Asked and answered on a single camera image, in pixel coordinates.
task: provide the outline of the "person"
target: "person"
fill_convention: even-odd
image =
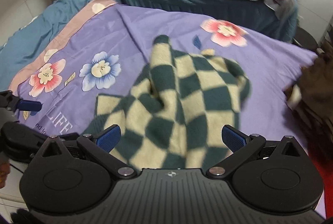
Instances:
[[[10,173],[9,162],[0,165],[0,189],[4,188],[6,185],[7,176]]]

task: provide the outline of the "pink flower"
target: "pink flower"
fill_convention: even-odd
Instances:
[[[47,63],[40,68],[37,75],[32,75],[29,80],[29,84],[33,86],[29,95],[37,97],[45,88],[45,92],[53,91],[60,85],[62,77],[59,76],[61,71],[66,65],[66,60],[62,59],[54,64]]]
[[[201,28],[209,33],[213,33],[210,38],[212,42],[228,47],[231,44],[246,46],[246,39],[242,36],[247,34],[244,29],[228,21],[209,19],[201,24]]]

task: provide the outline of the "leaf print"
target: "leaf print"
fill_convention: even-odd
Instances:
[[[194,39],[193,39],[193,45],[194,45],[196,48],[198,48],[198,49],[201,48],[201,41],[200,41],[198,35],[196,35],[196,36],[194,37]]]
[[[44,56],[44,62],[47,63],[49,59],[56,53],[58,52],[58,49],[50,49],[46,52]]]
[[[23,118],[27,120],[30,116],[30,111],[23,111]]]
[[[76,76],[76,73],[74,72],[74,73],[69,77],[69,79],[67,79],[67,80],[65,81],[65,86],[67,86],[68,83],[71,82],[71,81],[75,78],[75,76]]]

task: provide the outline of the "checkered blanket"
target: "checkered blanket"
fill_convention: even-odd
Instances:
[[[97,97],[95,119],[85,132],[118,124],[122,137],[110,153],[137,170],[205,171],[225,158],[221,129],[239,127],[240,102],[249,91],[236,62],[173,50],[161,35],[126,97]]]

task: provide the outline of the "blue gripper pad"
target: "blue gripper pad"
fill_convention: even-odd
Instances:
[[[114,124],[94,138],[96,145],[109,153],[119,143],[120,137],[120,127]]]
[[[234,153],[244,147],[250,138],[232,126],[225,125],[222,128],[222,141]]]
[[[42,106],[42,103],[38,101],[21,100],[16,107],[21,111],[39,112]]]

